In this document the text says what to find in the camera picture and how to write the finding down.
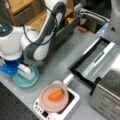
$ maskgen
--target table surface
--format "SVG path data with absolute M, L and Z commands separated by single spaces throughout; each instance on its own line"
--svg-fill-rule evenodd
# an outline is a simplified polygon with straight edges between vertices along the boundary
M 93 33 L 81 33 L 76 28 L 74 34 L 69 36 L 64 44 L 52 50 L 44 62 L 33 63 L 39 69 L 40 78 L 31 88 L 23 89 L 16 86 L 13 79 L 2 72 L 0 72 L 0 81 L 34 112 L 32 106 L 41 91 L 55 80 L 63 81 L 70 74 L 68 68 L 97 38 Z M 81 99 L 68 115 L 67 120 L 106 120 L 90 106 L 90 89 L 83 85 L 78 78 L 75 77 L 69 87 L 77 92 Z

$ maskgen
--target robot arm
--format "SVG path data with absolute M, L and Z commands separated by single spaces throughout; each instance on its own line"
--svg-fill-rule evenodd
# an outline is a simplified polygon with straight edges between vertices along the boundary
M 23 63 L 22 53 L 32 60 L 43 60 L 47 56 L 55 30 L 65 16 L 67 0 L 45 0 L 45 4 L 47 18 L 39 34 L 30 26 L 0 28 L 0 50 L 6 63 L 1 69 L 4 73 L 10 76 L 18 73 L 29 80 L 35 77 L 31 67 Z
M 120 44 L 120 0 L 111 0 L 112 13 L 109 26 L 105 32 L 105 38 L 116 44 Z
M 47 18 L 39 35 L 34 30 L 25 28 L 28 38 L 24 34 L 20 41 L 28 59 L 43 60 L 47 56 L 55 30 L 66 13 L 67 0 L 45 0 L 45 4 L 49 9 L 47 9 Z

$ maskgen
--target food item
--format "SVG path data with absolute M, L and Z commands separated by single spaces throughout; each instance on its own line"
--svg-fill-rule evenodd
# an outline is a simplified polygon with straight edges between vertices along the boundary
M 51 101 L 58 101 L 64 96 L 64 90 L 58 90 L 48 96 L 48 99 Z

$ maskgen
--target black cable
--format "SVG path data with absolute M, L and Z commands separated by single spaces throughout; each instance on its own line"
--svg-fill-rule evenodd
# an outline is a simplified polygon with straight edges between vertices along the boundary
M 53 34 L 53 36 L 55 35 L 55 32 L 57 31 L 57 19 L 56 19 L 56 15 L 46 6 L 46 5 L 44 5 L 43 3 L 41 3 L 41 1 L 40 0 L 38 0 L 38 2 L 42 5 L 42 6 L 44 6 L 46 9 L 48 9 L 50 12 L 51 12 L 51 15 L 54 17 L 54 20 L 55 20 L 55 29 L 54 29 L 54 34 Z M 25 34 L 25 37 L 28 39 L 28 41 L 30 42 L 30 43 L 32 43 L 33 45 L 37 45 L 37 46 L 40 46 L 40 45 L 45 45 L 45 44 L 47 44 L 49 41 L 51 41 L 51 38 L 48 40 L 48 41 L 46 41 L 45 43 L 42 43 L 42 44 L 37 44 L 37 43 L 34 43 L 34 42 L 32 42 L 29 38 L 28 38 L 28 36 L 27 36 L 27 34 L 26 34 L 26 31 L 25 31 L 25 26 L 23 26 L 23 30 L 24 30 L 24 34 Z
M 27 36 L 27 34 L 26 34 L 26 31 L 25 31 L 25 26 L 23 26 L 23 30 L 24 30 L 25 37 L 26 37 L 27 40 L 28 40 L 30 43 L 32 43 L 33 45 L 37 45 L 37 46 L 45 45 L 45 44 L 47 44 L 49 41 L 51 41 L 51 38 L 50 38 L 48 41 L 46 41 L 45 43 L 42 43 L 42 44 L 34 43 L 34 42 L 32 42 L 32 41 L 28 38 L 28 36 Z
M 99 15 L 97 15 L 97 14 L 95 14 L 95 13 L 92 13 L 92 12 L 89 12 L 89 11 L 82 11 L 81 13 L 89 13 L 89 14 L 95 15 L 95 16 L 101 18 L 102 20 L 104 20 L 105 23 L 106 23 L 106 22 L 109 23 L 104 17 L 99 16 Z

